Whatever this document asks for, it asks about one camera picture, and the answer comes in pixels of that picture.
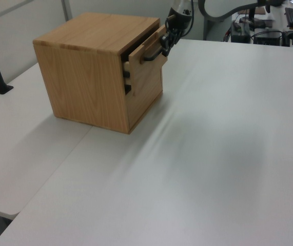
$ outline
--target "drawer handle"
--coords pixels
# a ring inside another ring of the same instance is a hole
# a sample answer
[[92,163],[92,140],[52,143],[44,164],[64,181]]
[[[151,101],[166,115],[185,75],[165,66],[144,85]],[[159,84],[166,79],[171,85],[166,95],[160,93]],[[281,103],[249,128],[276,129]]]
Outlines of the drawer handle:
[[144,56],[144,61],[146,62],[150,62],[155,60],[160,54],[162,53],[162,46],[159,46],[154,52],[153,54],[149,55],[149,56]]

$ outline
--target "box side panel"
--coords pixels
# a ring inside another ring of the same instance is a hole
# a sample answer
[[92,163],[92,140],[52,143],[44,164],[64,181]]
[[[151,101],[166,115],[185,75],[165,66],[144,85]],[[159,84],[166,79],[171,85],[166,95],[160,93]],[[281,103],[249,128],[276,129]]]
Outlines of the box side panel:
[[55,116],[129,132],[119,56],[34,48]]

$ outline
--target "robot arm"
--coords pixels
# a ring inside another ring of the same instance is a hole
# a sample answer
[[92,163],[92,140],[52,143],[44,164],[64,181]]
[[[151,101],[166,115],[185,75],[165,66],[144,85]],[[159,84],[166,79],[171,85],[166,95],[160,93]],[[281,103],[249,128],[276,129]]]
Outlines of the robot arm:
[[[220,21],[240,10],[265,6],[272,1],[282,0],[199,0],[199,9],[207,19]],[[193,26],[193,21],[193,0],[174,0],[166,19],[166,34],[160,37],[162,48],[159,54],[162,53],[164,56],[168,56],[171,48],[177,44],[181,37],[189,33]]]

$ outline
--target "wood grain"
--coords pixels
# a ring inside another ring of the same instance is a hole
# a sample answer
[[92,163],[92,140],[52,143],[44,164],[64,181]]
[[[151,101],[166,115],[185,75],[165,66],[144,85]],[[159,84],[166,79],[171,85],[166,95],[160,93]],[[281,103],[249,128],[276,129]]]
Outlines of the wood grain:
[[35,45],[71,50],[121,54],[160,19],[101,13],[84,13],[53,31],[36,38]]
[[55,116],[129,131],[120,57],[34,48]]
[[126,95],[126,103],[130,127],[139,121],[153,101],[162,94],[162,66],[167,58],[160,54],[154,61],[141,63],[141,59],[147,48],[155,44],[154,41],[159,42],[157,37],[163,32],[161,27],[129,56],[131,91]]
[[141,63],[160,44],[159,26],[158,18],[86,13],[35,39],[54,115],[130,133],[162,93],[167,58]]

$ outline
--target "desk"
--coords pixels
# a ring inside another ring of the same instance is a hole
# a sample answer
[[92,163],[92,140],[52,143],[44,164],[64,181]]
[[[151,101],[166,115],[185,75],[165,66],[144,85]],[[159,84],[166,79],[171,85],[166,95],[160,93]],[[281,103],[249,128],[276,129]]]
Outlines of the desk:
[[[288,22],[285,16],[285,8],[293,8],[293,4],[291,3],[285,3],[282,4],[281,6],[278,7],[273,7],[271,6],[270,11],[275,20],[273,21],[273,29],[277,29],[280,31],[283,31],[287,28]],[[235,13],[232,15],[232,20],[238,23],[240,18],[243,17],[244,15],[239,15]]]
[[90,126],[57,119],[38,64],[0,95],[0,216],[14,219]]
[[162,98],[132,134],[91,128],[0,246],[293,245],[287,57],[293,49],[181,40]]

